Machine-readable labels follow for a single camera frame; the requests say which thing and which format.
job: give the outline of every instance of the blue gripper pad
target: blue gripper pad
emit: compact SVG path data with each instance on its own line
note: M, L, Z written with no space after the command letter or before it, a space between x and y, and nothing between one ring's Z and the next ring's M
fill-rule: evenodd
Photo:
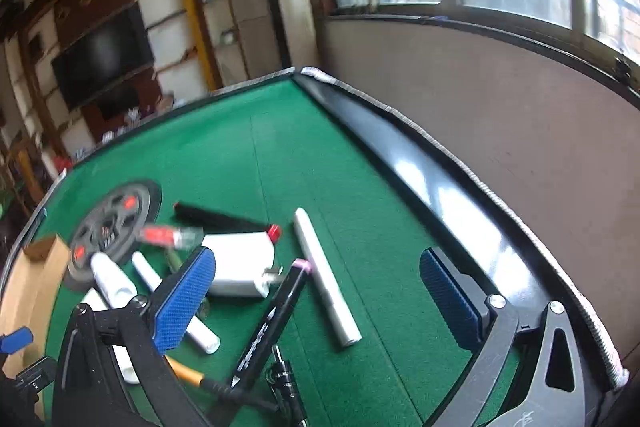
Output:
M420 256L420 278L458 346L476 352L482 345L481 317L430 250L425 250Z
M153 292L149 328L161 355L180 343L215 274L213 252L206 247L197 247L180 269L164 279Z
M32 342L33 333L27 326L23 326L4 337L0 335L0 353L11 355Z

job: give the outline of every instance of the black television screen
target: black television screen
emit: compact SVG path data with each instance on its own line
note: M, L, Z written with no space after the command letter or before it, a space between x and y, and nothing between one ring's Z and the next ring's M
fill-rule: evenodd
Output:
M51 61L69 110L153 63L137 3L80 37Z

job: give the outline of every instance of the white rope trim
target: white rope trim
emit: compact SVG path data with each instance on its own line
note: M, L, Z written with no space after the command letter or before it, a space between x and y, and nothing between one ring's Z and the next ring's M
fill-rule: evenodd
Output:
M402 123L418 132L431 145L433 145L436 149L440 150L443 154L450 158L450 160L454 161L456 165L464 171L469 179L471 179L471 181L473 181L482 190L482 192L484 192L505 214L507 214L507 216L513 219L516 225L520 227L520 229L527 235L527 237L535 245L538 251L543 255L546 261L553 267L562 283L564 283L564 285L569 289L569 292L574 298L574 302L580 309L582 317L587 323L587 326L589 327L593 338L600 348L600 354L602 356L602 360L604 361L605 367L607 369L607 375L609 376L609 380L613 388L615 390L618 390L627 383L629 379L629 371L628 369L622 367L622 363L620 362L620 355L618 354L616 347L613 345L613 341L609 336L609 332L604 327L604 324L598 317L598 314L595 312L595 309L593 308L589 300L584 295L582 295L582 293L580 293L580 290L578 290L578 288L575 286L574 282L571 280L571 277L569 277L567 273L562 269L556 258L553 256L553 254L551 254L544 243L539 240L536 234L532 232L532 230L526 225L526 223L524 223L523 220L521 220L518 215L513 212L513 210L511 210L504 201L502 201L489 187L487 187L487 185L482 183L480 181L480 178L478 178L478 176L476 176L474 172L462 162L462 160L457 158L453 153L449 152L446 147L444 147L436 139L434 139L434 137L427 133L427 131L425 131L411 119L407 118L397 109L379 102L368 94L355 89L349 84L345 84L344 82L341 82L340 80L337 80L332 76L329 76L328 74L324 73L324 71L321 71L318 68L303 68L302 74L312 76L316 80L324 82L325 84L333 84L334 86L341 87L342 89L355 94L356 96L362 98L363 100L366 100L367 102L375 105L385 112L392 114Z

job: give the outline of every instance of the green table surface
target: green table surface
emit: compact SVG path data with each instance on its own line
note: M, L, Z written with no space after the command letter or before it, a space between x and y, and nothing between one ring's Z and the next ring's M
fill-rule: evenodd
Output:
M311 425L420 426L444 399L471 353L455 343L420 281L418 260L436 245L356 144L292 81L235 94L159 124L114 145L70 172L47 205L38 235L69 240L85 213L117 185L150 178L161 184L158 223L172 221L181 200L278 223L277 263L302 251L292 226L295 209L309 214L362 340L339 349L312 284L298 302L279 345L296 372ZM167 275L161 250L143 248ZM131 264L125 272L147 293ZM72 308L82 294L61 287L46 352L58 357ZM225 380L268 300L216 298L207 325L221 340L206 355L185 338L169 354ZM481 420L498 410L517 367L514 352ZM204 410L212 403L187 387ZM140 413L158 423L142 389L130 387ZM257 394L270 397L264 379ZM45 407L50 418L52 386ZM278 425L247 407L235 426Z

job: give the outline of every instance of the blue object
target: blue object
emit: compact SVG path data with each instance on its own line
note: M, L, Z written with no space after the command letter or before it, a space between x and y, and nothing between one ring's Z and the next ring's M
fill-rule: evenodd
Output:
M458 346L476 352L482 345L481 317L430 250L425 250L420 256L420 278Z
M33 342L33 333L27 326L23 326L13 333L0 337L0 353L11 355Z
M152 338L161 355L180 344L216 274L216 258L209 248L201 247L196 256L184 263L183 267L189 265L184 272L175 273L179 280L154 317Z

